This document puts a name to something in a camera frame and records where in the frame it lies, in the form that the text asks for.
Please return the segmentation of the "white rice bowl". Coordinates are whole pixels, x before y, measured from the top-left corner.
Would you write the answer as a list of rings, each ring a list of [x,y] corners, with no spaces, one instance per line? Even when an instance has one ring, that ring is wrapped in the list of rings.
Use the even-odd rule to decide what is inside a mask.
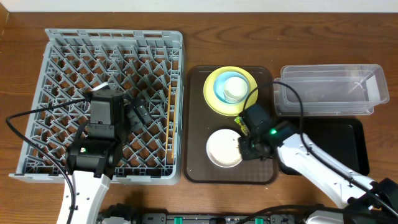
[[[231,168],[243,160],[239,151],[238,139],[241,135],[232,129],[219,129],[212,133],[206,142],[209,160],[218,167]]]

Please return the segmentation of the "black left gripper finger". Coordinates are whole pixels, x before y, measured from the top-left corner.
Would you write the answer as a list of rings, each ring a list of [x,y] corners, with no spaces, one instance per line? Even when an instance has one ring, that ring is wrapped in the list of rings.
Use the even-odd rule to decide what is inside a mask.
[[[135,107],[132,105],[126,105],[124,107],[124,112],[127,120],[129,121],[131,132],[136,132],[143,128],[144,124],[142,122],[141,115],[139,114],[138,110],[135,109]]]
[[[145,106],[144,100],[136,98],[134,100],[134,109],[143,124],[147,124],[152,121],[152,117]]]

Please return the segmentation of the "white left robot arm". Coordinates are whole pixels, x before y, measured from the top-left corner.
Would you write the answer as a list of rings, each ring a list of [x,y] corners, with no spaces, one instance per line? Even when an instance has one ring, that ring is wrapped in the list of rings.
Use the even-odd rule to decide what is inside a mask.
[[[127,137],[150,120],[140,99],[92,99],[90,108],[90,119],[79,125],[65,153],[72,191],[63,195],[58,223],[96,222]]]

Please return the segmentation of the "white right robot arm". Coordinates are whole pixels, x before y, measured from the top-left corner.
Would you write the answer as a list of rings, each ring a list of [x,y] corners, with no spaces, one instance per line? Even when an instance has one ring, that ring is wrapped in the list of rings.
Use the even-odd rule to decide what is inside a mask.
[[[260,120],[256,123],[237,117],[244,135],[238,139],[244,161],[277,154],[280,163],[307,178],[338,208],[359,200],[364,208],[381,207],[397,213],[397,184],[389,179],[376,182],[327,154],[294,124]]]

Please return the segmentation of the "yellow green snack wrapper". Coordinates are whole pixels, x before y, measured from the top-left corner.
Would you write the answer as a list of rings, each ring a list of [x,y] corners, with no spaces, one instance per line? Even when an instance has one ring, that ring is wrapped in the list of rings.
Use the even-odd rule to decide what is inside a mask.
[[[240,117],[240,116],[235,117],[234,122],[239,125],[241,131],[243,132],[243,134],[245,136],[249,135],[249,130],[248,130],[247,126],[245,125],[242,117]]]

